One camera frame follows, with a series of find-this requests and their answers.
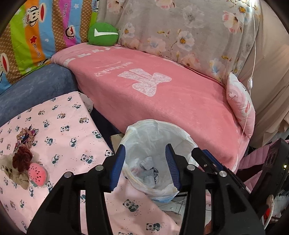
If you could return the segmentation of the small pink white pillow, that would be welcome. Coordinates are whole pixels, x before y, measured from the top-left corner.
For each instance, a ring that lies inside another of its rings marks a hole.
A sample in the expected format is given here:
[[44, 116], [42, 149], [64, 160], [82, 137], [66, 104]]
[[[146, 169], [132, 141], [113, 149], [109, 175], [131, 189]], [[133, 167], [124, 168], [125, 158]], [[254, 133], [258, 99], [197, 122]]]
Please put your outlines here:
[[227, 78], [226, 98], [244, 133], [251, 138], [255, 126], [255, 109], [249, 92], [233, 73]]

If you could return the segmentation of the beige patterned scrunchie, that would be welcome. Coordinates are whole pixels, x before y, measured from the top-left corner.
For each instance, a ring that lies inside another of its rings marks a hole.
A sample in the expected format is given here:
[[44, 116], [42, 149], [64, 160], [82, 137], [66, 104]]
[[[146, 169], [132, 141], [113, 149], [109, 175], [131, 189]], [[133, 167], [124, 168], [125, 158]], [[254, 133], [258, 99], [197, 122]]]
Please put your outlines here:
[[30, 149], [35, 144], [35, 136], [38, 134], [39, 129], [32, 128], [22, 128], [20, 133], [16, 136], [16, 144], [14, 147], [14, 152], [18, 150], [19, 147], [26, 147]]

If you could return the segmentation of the beige curtain fabric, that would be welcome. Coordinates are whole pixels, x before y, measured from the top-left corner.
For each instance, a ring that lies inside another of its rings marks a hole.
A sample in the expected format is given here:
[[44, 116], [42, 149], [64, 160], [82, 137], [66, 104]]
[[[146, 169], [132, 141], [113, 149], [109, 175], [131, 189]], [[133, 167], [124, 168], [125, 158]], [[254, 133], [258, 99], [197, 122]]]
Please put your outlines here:
[[288, 135], [288, 32], [273, 9], [260, 1], [256, 48], [238, 78], [246, 85], [253, 75], [251, 98], [256, 120], [250, 146], [267, 144], [277, 133]]

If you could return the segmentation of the white-lined trash bin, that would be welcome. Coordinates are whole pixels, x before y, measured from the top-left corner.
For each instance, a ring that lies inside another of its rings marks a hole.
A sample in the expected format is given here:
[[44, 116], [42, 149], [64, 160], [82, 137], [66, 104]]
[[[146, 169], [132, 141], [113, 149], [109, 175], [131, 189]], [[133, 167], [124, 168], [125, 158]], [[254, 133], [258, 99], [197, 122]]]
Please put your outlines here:
[[197, 147], [191, 136], [175, 124], [153, 119], [141, 120], [127, 127], [121, 145], [125, 147], [123, 173], [130, 184], [150, 199], [167, 203], [178, 194], [165, 156], [171, 144], [176, 154], [198, 166], [191, 156]]

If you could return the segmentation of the green round plush cushion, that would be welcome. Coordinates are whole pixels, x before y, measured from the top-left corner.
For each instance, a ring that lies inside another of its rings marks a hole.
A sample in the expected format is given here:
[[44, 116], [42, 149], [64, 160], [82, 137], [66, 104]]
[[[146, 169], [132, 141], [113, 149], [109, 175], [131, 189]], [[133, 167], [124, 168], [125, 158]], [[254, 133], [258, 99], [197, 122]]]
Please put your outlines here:
[[88, 43], [95, 46], [113, 46], [118, 41], [118, 30], [108, 23], [98, 22], [88, 30]]

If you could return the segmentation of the pink puffer jacket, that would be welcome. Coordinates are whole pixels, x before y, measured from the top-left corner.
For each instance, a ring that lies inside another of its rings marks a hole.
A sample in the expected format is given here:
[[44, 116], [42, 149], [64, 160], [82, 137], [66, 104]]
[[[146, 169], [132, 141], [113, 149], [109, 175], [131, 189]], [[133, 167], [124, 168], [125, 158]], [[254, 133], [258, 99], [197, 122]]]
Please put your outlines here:
[[252, 192], [262, 173], [262, 167], [266, 160], [269, 148], [273, 144], [274, 142], [255, 149], [240, 161], [237, 176], [242, 182], [244, 182], [249, 193]]

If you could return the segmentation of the beige sheer mesh cloth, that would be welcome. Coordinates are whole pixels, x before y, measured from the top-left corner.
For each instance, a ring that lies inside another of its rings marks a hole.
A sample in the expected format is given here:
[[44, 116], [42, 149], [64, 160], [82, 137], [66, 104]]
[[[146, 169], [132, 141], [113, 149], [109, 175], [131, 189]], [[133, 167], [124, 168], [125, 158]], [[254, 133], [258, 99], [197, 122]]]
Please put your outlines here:
[[29, 177], [25, 172], [19, 172], [12, 165], [12, 155], [1, 156], [1, 170], [6, 174], [6, 176], [12, 180], [13, 183], [21, 186], [24, 190], [28, 189]]

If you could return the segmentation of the grey floral quilt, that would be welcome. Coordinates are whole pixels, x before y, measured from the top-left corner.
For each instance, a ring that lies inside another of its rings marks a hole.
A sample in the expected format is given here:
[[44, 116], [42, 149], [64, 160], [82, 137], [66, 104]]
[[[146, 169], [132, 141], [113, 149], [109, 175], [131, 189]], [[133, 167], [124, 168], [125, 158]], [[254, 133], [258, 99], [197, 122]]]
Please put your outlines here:
[[119, 44], [226, 83], [239, 75], [259, 28], [259, 1], [99, 1], [98, 21]]

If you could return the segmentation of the colourful monkey print pillow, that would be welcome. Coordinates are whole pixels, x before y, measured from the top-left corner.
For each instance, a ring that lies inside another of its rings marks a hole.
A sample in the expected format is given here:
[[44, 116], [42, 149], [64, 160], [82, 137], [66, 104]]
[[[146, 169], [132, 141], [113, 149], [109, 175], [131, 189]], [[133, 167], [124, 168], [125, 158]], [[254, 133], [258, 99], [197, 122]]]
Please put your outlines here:
[[86, 42], [98, 8], [99, 1], [26, 1], [1, 35], [1, 92], [57, 51]]

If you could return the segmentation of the dark red velvet scrunchie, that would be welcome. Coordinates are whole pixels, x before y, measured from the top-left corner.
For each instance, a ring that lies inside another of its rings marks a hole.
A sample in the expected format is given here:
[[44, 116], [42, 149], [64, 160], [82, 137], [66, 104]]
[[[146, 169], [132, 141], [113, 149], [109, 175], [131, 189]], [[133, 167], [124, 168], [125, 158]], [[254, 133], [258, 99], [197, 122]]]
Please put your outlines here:
[[12, 158], [12, 165], [18, 172], [24, 172], [29, 170], [32, 157], [33, 155], [27, 147], [20, 146]]

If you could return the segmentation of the pink watermelon sponge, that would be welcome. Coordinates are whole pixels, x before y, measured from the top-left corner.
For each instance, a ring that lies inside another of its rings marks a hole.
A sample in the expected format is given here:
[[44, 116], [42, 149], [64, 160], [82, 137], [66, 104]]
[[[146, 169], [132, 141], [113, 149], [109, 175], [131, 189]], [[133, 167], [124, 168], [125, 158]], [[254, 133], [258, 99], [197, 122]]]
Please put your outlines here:
[[42, 187], [47, 181], [47, 171], [38, 163], [31, 163], [28, 170], [29, 178], [39, 187]]

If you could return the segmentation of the pink bow print blanket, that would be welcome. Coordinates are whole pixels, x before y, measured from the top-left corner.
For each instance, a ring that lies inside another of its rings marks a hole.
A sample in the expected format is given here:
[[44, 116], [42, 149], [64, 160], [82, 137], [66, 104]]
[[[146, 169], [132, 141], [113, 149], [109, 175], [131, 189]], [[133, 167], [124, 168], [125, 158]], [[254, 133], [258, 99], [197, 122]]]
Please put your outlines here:
[[79, 90], [118, 130], [144, 119], [173, 123], [236, 171], [249, 143], [226, 90], [171, 60], [121, 46], [65, 48], [52, 63], [75, 75]]

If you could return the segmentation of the pink panda print sheet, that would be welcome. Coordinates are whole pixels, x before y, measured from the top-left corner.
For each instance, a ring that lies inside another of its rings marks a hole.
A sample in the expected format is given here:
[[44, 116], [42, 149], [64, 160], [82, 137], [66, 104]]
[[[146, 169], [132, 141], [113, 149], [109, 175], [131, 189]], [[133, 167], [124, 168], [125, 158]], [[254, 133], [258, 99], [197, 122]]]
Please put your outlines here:
[[[77, 91], [24, 111], [1, 127], [1, 155], [11, 154], [23, 128], [38, 130], [32, 144], [33, 160], [48, 173], [42, 187], [28, 189], [1, 173], [1, 203], [16, 226], [26, 232], [35, 213], [66, 172], [88, 172], [103, 163], [111, 150], [101, 136]], [[105, 194], [114, 234], [178, 234], [179, 226], [144, 193], [121, 177], [112, 193]]]

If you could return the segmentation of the blue-grey velvet cushion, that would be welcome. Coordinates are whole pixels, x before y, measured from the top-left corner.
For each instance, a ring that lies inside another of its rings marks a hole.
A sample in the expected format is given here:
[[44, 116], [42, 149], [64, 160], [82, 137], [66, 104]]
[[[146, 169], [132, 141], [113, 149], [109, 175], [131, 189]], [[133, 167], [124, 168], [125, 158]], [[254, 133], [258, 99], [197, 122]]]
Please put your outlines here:
[[58, 64], [46, 65], [1, 94], [1, 125], [29, 108], [77, 90], [72, 71]]

